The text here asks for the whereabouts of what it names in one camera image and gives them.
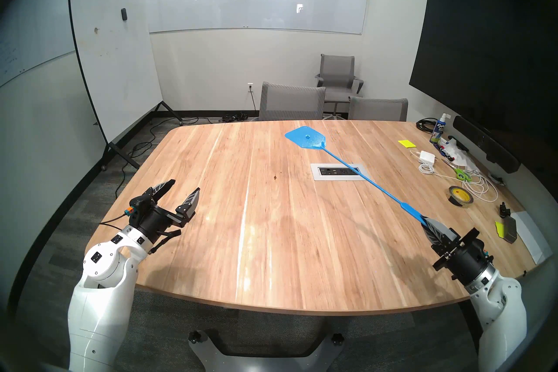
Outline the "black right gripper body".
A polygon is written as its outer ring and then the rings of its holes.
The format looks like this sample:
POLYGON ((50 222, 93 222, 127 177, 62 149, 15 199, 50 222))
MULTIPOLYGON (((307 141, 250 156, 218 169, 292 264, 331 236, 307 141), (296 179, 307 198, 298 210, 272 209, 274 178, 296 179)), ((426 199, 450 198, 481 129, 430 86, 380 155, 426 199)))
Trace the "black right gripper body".
POLYGON ((478 236, 477 228, 472 228, 463 237, 459 236, 453 229, 450 232, 456 234, 456 238, 449 238, 442 234, 439 244, 433 244, 433 251, 439 259, 432 265, 434 270, 448 269, 452 274, 452 280, 459 282, 473 282, 486 270, 495 272, 492 264, 493 256, 489 255, 484 248, 484 242, 478 236))

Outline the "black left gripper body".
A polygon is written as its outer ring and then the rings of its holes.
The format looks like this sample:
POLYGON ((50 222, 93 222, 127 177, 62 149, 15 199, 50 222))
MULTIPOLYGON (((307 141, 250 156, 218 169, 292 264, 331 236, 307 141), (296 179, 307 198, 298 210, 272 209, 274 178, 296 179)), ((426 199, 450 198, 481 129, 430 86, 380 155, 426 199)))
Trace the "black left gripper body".
POLYGON ((157 205, 152 206, 139 222, 137 230, 151 243, 155 243, 170 226, 183 228, 193 218, 197 204, 182 204, 171 213, 157 205))

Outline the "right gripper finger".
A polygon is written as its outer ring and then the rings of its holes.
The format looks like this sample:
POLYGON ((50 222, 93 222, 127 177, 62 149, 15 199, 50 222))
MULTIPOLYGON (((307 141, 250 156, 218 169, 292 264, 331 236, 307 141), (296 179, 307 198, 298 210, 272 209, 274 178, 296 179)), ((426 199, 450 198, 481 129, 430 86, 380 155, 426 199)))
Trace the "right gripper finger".
POLYGON ((425 235, 432 245, 445 245, 459 238, 457 233, 431 217, 425 217, 425 235))
POLYGON ((434 252, 444 255, 448 245, 448 236, 433 225, 423 225, 423 230, 434 252))

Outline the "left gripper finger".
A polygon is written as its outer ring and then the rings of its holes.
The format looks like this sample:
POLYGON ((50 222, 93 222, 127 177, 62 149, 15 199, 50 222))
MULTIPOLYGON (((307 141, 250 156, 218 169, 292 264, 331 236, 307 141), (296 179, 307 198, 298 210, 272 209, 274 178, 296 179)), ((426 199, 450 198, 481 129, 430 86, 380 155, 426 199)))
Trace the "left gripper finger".
POLYGON ((152 189, 152 199, 153 201, 159 201, 175 184, 175 179, 170 179, 166 182, 162 182, 160 184, 157 184, 153 187, 151 187, 152 189))
POLYGON ((196 188, 175 211, 179 215, 194 215, 199 202, 200 188, 196 188))

